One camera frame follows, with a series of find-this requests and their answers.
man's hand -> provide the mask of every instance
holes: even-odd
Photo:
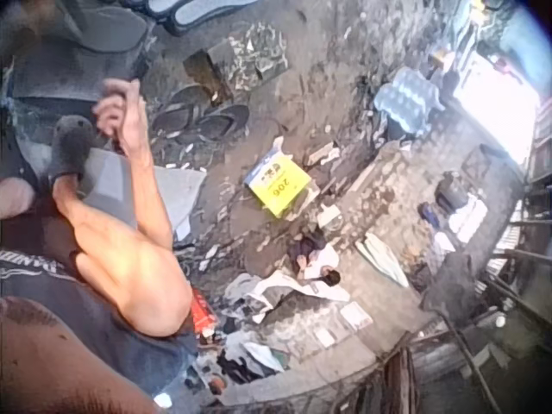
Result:
[[[140,96],[140,81],[105,79],[106,97],[92,109],[97,128],[119,141],[132,162],[151,162],[147,138],[146,103]]]

man's leg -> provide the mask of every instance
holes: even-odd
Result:
[[[173,253],[77,197],[76,175],[59,177],[53,199],[83,250],[77,268],[138,331],[176,332],[190,309],[191,292]]]

finger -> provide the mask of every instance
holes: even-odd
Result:
[[[127,90],[127,108],[130,110],[140,110],[140,81],[138,79],[130,82],[130,87]]]
[[[107,121],[114,121],[114,122],[117,122],[117,127],[120,128],[122,126],[123,118],[124,118],[124,114],[122,110],[111,108],[108,110],[104,110],[98,116],[96,125],[98,129],[101,129],[104,127]]]
[[[121,126],[121,122],[116,119],[106,119],[103,121],[102,126],[98,125],[98,129],[106,134],[108,137],[116,136],[116,131]]]
[[[124,98],[121,95],[111,95],[109,97],[105,97],[104,99],[101,99],[96,105],[94,105],[94,107],[92,108],[92,112],[97,115],[110,106],[124,109]]]
[[[115,118],[115,119],[122,120],[124,118],[124,110],[111,106],[109,108],[102,110],[97,114],[98,121],[100,119],[107,119],[107,118]]]
[[[107,78],[103,81],[103,88],[107,95],[118,93],[126,96],[130,89],[130,82],[122,79]]]
[[[144,101],[143,97],[140,97],[140,119],[147,127],[146,101]]]

flip-flop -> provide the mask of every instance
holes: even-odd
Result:
[[[191,0],[172,9],[165,29],[176,36],[217,16],[233,13],[258,0]]]
[[[234,121],[229,116],[205,116],[175,139],[180,144],[189,144],[197,140],[204,142],[220,141],[232,128],[233,124]]]
[[[195,138],[201,141],[215,142],[234,134],[245,128],[249,119],[247,105],[231,105],[220,110],[215,110],[202,117],[194,126],[183,132],[176,138],[179,143],[189,143]]]
[[[123,7],[130,9],[142,9],[146,5],[147,0],[119,0]]]
[[[82,116],[62,116],[53,130],[52,160],[48,168],[50,187],[64,175],[77,174],[82,179],[95,130]]]
[[[195,124],[209,107],[209,91],[202,85],[188,85],[171,97],[155,118],[152,130],[155,135],[178,134]]]
[[[226,135],[234,134],[234,132],[244,129],[249,120],[249,107],[247,105],[237,103],[224,108],[216,109],[211,112],[205,112],[205,117],[223,115],[232,118],[234,121],[231,129],[226,132]]]
[[[155,20],[163,20],[178,4],[187,0],[146,0],[146,12]]]

foot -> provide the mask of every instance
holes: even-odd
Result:
[[[48,172],[52,189],[60,177],[82,178],[93,139],[94,127],[86,118],[76,115],[60,118],[53,133],[52,161]]]
[[[8,178],[0,181],[0,220],[19,216],[35,200],[33,187],[24,179]]]

